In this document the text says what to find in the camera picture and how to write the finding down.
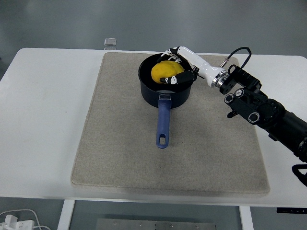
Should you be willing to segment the white and black hand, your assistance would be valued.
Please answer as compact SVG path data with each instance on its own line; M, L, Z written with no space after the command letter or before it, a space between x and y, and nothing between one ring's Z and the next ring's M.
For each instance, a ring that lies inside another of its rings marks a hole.
M219 67L214 67L185 46L178 46L165 51L157 60L158 63L163 61L178 64L187 63L191 67L192 73L205 79L210 87L221 88L229 76L224 69L226 61Z

